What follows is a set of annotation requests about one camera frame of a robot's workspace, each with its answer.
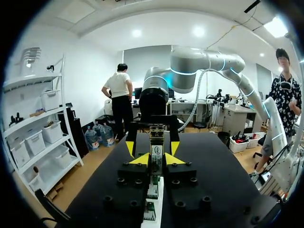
blue water bottle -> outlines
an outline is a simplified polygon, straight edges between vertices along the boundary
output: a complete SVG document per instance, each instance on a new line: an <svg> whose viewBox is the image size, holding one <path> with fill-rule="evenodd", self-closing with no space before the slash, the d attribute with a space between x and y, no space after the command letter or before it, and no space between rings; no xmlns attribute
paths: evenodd
<svg viewBox="0 0 304 228"><path fill-rule="evenodd" d="M85 132L85 142L90 151L98 150L99 143L96 131L92 130L90 126L87 127Z"/></svg>
<svg viewBox="0 0 304 228"><path fill-rule="evenodd" d="M106 123L104 123L103 127L101 128L100 134L103 139L104 146L110 147L115 145L115 138L113 135L112 128L110 126L107 126Z"/></svg>
<svg viewBox="0 0 304 228"><path fill-rule="evenodd" d="M101 145L103 143L103 140L102 140L102 137L101 137L101 134L100 134L100 130L101 130L102 127L103 126L101 124L99 124L97 121L96 121L96 125L93 126L93 130L96 131L96 134L97 134L99 145Z"/></svg>

man in patterned shirt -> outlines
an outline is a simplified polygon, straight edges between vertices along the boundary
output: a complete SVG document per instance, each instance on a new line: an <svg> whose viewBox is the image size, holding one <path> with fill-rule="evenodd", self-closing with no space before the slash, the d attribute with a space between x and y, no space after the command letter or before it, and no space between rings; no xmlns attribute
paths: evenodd
<svg viewBox="0 0 304 228"><path fill-rule="evenodd" d="M273 80L269 96L271 96L276 103L287 137L287 143L290 143L295 122L294 117L295 115L301 114L301 90L299 84L290 73L290 61L286 51L284 49L277 49L276 58L283 71L279 77ZM261 153L262 158L256 170L250 174L251 177L257 176L269 157L273 155L271 130L267 132Z"/></svg>

computer monitor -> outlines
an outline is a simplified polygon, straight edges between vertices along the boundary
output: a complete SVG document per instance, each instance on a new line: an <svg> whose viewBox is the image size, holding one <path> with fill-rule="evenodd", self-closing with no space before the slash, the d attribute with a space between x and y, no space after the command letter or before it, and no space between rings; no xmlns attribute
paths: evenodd
<svg viewBox="0 0 304 228"><path fill-rule="evenodd" d="M141 96L141 93L142 93L142 89L143 88L135 88L134 89L135 99L139 99L139 97Z"/></svg>
<svg viewBox="0 0 304 228"><path fill-rule="evenodd" d="M174 98L174 90L168 88L169 98Z"/></svg>

ceiling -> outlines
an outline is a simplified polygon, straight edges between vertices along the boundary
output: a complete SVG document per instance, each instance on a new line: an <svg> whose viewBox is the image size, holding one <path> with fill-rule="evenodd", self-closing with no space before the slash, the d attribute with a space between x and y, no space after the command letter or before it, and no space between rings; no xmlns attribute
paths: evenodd
<svg viewBox="0 0 304 228"><path fill-rule="evenodd" d="M250 19L244 10L255 0L52 0L38 15L37 23L60 27L103 48L124 50L150 45L178 44L205 48L215 42L232 25ZM256 57L284 48L292 63L296 57L288 39L275 39L263 24L275 16L263 2L246 24L233 29L217 45L237 52L261 65L277 69L276 60ZM206 36L200 40L189 28L202 26ZM133 29L141 29L142 37L131 39ZM293 65L296 74L299 66Z"/></svg>

black table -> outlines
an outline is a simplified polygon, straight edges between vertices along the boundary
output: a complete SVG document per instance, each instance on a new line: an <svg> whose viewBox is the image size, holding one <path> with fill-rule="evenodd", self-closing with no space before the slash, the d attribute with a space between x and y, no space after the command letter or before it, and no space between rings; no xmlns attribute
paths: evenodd
<svg viewBox="0 0 304 228"><path fill-rule="evenodd" d="M249 205L259 196L254 183L232 152L217 135L212 133L181 133L180 145L175 157L192 162L197 170L197 179L212 197L212 210L229 211L237 206ZM132 161L125 138L113 149L105 161L96 169L75 199L66 214L71 218L88 216L98 220L107 186L116 183L117 169L123 162ZM149 134L137 134L136 153L150 150ZM169 152L170 139L165 135L165 152ZM169 202L164 189L161 227L173 227Z"/></svg>

